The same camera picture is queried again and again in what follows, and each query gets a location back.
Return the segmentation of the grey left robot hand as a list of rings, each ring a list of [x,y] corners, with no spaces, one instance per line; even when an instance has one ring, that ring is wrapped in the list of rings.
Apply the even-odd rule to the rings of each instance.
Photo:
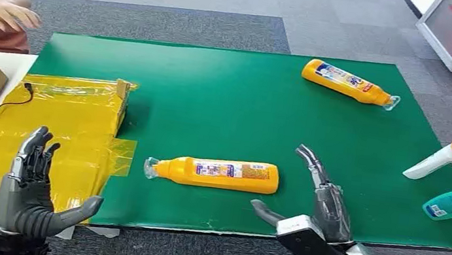
[[[53,138],[48,127],[32,131],[20,145],[10,170],[0,184],[0,230],[31,239],[61,233],[95,215],[104,198],[89,197],[82,205],[56,212],[51,200],[50,168],[61,144],[47,145]]]

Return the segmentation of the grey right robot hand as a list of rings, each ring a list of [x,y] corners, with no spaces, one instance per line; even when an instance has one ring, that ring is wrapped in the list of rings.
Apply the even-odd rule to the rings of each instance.
[[[353,240],[350,218],[343,202],[343,190],[335,185],[317,155],[304,144],[296,153],[305,160],[313,181],[314,209],[312,215],[285,218],[268,209],[259,199],[252,199],[256,215],[276,229],[276,235],[311,231],[327,244],[349,243]]]

